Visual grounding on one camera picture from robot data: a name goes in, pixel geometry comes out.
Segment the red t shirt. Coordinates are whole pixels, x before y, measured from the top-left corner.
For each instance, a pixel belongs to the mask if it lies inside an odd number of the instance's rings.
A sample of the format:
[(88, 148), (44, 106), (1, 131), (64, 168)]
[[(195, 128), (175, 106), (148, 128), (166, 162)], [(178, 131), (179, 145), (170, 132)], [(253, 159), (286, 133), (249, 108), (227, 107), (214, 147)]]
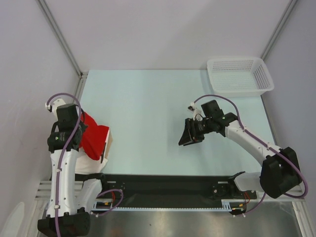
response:
[(104, 152), (106, 139), (110, 128), (104, 125), (98, 125), (93, 117), (84, 112), (80, 120), (87, 126), (79, 144), (84, 152), (92, 160), (100, 160)]

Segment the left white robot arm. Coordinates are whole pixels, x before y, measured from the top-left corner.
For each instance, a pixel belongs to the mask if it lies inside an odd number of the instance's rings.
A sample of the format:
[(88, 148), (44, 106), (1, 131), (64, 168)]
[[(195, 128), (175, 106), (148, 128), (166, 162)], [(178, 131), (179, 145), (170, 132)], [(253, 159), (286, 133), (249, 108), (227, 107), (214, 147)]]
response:
[(109, 185), (88, 179), (75, 194), (76, 162), (86, 125), (80, 121), (75, 104), (60, 105), (55, 112), (57, 121), (47, 139), (52, 165), (50, 201), (46, 217), (38, 220), (38, 230), (47, 237), (86, 236), (94, 201), (108, 194)]

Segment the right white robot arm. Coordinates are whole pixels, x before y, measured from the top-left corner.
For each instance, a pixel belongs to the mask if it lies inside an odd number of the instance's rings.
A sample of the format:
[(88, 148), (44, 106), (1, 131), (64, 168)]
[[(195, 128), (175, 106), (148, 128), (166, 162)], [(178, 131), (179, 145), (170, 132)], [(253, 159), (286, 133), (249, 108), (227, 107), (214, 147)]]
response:
[(234, 141), (260, 164), (257, 173), (239, 172), (231, 177), (228, 193), (233, 198), (241, 197), (245, 191), (263, 191), (271, 198), (289, 196), (288, 191), (303, 181), (295, 151), (265, 142), (242, 125), (239, 113), (225, 114), (216, 100), (202, 104), (201, 109), (192, 102), (188, 107), (192, 118), (185, 119), (180, 146), (201, 143), (208, 133), (218, 133)]

